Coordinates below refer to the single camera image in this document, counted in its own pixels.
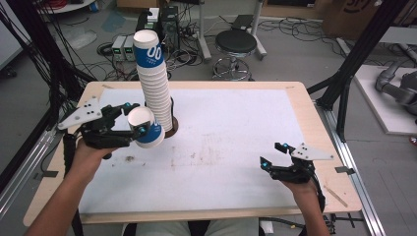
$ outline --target floor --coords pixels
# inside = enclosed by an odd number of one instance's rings
[[[97,39],[77,51],[84,64],[100,80],[117,80],[111,66],[96,54],[96,48],[104,42],[112,41],[117,34],[132,33],[136,27],[135,13],[119,13],[111,4],[99,13],[91,13],[88,9],[59,15],[61,26],[67,29],[84,28],[93,30]],[[233,17],[225,18],[233,22]],[[213,46],[214,37],[220,30],[228,28],[228,24],[216,16],[207,19],[206,26],[213,26],[207,33],[208,47],[212,61],[197,66],[171,66],[171,81],[210,81],[212,62],[222,55]],[[288,21],[281,22],[281,29],[274,23],[263,23],[259,28],[258,37],[266,49],[268,56],[260,61],[256,55],[246,58],[250,65],[253,79],[256,81],[299,81],[306,88],[333,75],[343,63],[344,57],[340,48],[330,39],[321,36],[297,33],[305,31],[306,25],[297,30],[285,29],[293,26]],[[320,31],[319,23],[309,23],[309,30]],[[378,45],[366,64],[389,65],[394,59],[406,61],[407,58],[390,51],[387,44]],[[0,101],[3,108],[0,123],[0,170],[14,156],[31,129],[36,125],[48,107],[48,87],[41,80],[30,59],[22,54],[10,64],[17,72],[16,78],[0,78]],[[414,67],[407,61],[404,67]],[[123,64],[123,70],[130,72],[135,69],[133,64]],[[312,94],[318,98],[321,91]],[[334,105],[337,114],[337,103]],[[417,179],[416,147],[409,143],[406,136],[386,135],[371,111],[361,91],[353,82],[351,85],[346,118],[345,137],[350,151],[354,156],[358,170],[362,176],[372,203],[377,211],[386,235],[412,235],[417,229],[417,189],[413,181]],[[45,157],[43,166],[49,157]],[[22,235],[26,227],[22,219],[39,184],[34,176],[40,173],[40,167],[22,185],[6,214],[0,220],[1,235]],[[359,212],[352,212],[353,217],[361,218]],[[301,222],[300,216],[288,216],[287,220]],[[368,235],[363,222],[351,223],[338,220],[335,224],[337,235]],[[282,223],[274,223],[274,235],[298,235],[298,229]],[[120,235],[122,226],[119,224],[86,225],[86,235]]]

